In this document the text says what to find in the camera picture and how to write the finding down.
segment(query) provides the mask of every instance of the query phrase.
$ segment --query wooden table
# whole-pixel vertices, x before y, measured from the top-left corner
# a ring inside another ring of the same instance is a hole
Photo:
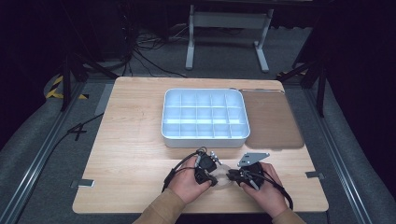
[[[111,93],[73,209],[79,214],[141,213],[160,193],[163,180],[195,148],[169,148],[161,134],[163,97],[172,88],[283,90],[274,80],[119,77]],[[306,146],[295,149],[210,148],[231,168],[246,152],[269,152],[272,163],[298,212],[323,212],[328,203]],[[260,207],[236,184],[209,189],[184,213],[259,213]]]

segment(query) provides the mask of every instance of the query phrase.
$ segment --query gray carpet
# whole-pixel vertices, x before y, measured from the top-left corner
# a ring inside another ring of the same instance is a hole
[[[194,67],[184,69],[187,41],[180,39],[160,49],[142,51],[143,55],[161,68],[187,77],[274,79],[276,74],[289,71],[304,43],[309,29],[271,29],[264,44],[264,53],[270,72],[264,74],[259,67],[252,41],[255,31],[203,30],[196,36]],[[116,70],[122,74],[123,68]],[[140,56],[131,60],[131,71],[127,67],[125,76],[177,77],[154,67]],[[89,94],[87,100],[77,100],[68,115],[58,139],[76,124],[100,114],[106,107],[112,80],[100,74],[91,74],[82,93]],[[304,90],[295,85],[285,85],[290,106],[301,128],[304,140],[317,171],[324,174],[322,187],[329,201],[331,223],[359,223],[353,208],[334,169],[329,147],[313,119],[309,100]],[[0,152],[0,211],[17,189],[24,172],[40,149],[47,133],[59,113],[60,99],[48,101],[30,117],[14,134]],[[359,144],[350,131],[343,114],[334,100],[331,88],[327,87],[325,98],[325,120],[329,125],[342,157],[350,171],[361,199],[367,207],[372,223],[394,223],[396,205],[385,186],[365,159]],[[39,177],[35,190],[26,204],[19,223],[131,223],[139,215],[78,215],[72,210],[76,189],[71,189],[73,180],[81,178],[90,156],[101,118],[84,125],[78,141],[75,134],[69,134],[57,146]],[[307,223],[329,223],[326,213],[300,213]],[[265,215],[183,215],[178,223],[262,223],[269,221]]]

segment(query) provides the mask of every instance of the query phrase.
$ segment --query person's right hand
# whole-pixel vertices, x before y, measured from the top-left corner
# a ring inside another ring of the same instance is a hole
[[[267,172],[277,184],[282,186],[282,182],[280,182],[274,166],[270,163],[264,162],[260,162],[260,164],[262,165],[262,169]],[[246,194],[250,195],[256,201],[256,203],[262,208],[262,210],[264,210],[264,212],[266,212],[272,218],[277,217],[279,214],[288,209],[288,206],[285,202],[285,197],[268,181],[264,181],[260,190],[255,190],[245,183],[241,183],[241,188]]]

